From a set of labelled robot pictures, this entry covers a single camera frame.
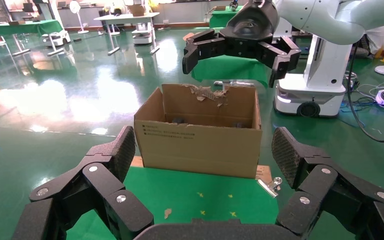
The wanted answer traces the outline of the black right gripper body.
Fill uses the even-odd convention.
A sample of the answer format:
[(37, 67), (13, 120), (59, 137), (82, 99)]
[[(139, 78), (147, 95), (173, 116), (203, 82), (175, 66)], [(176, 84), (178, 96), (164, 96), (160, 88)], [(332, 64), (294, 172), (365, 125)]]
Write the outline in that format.
[(227, 56), (262, 59), (270, 45), (280, 17), (271, 0), (250, 0), (218, 33), (224, 39)]

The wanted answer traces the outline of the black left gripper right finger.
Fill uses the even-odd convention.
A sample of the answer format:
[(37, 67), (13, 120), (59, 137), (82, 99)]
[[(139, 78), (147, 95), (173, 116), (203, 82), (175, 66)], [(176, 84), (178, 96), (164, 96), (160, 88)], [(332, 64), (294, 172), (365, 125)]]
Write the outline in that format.
[(276, 224), (305, 240), (322, 213), (333, 215), (357, 240), (384, 240), (384, 189), (340, 167), (322, 148), (275, 129), (271, 152), (294, 190)]

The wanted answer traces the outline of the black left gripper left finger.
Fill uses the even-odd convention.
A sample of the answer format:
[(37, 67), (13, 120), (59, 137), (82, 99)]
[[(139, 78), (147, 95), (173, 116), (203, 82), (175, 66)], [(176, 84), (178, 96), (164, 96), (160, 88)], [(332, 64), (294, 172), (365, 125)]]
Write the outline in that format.
[(124, 184), (135, 156), (135, 134), (93, 146), (80, 163), (36, 187), (14, 240), (64, 240), (82, 215), (94, 211), (117, 240), (132, 240), (154, 224), (153, 214)]

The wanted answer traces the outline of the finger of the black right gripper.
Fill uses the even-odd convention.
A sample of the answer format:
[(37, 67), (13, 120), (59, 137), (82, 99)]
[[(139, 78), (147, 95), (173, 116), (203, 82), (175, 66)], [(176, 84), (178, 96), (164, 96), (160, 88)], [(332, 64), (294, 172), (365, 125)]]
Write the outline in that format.
[(271, 69), (268, 87), (273, 88), (276, 80), (284, 79), (287, 72), (297, 67), (301, 49), (288, 36), (281, 36), (275, 43), (258, 43), (258, 61)]
[(183, 49), (182, 71), (189, 74), (200, 60), (218, 57), (225, 54), (226, 39), (219, 36), (214, 29), (187, 35), (186, 46)]

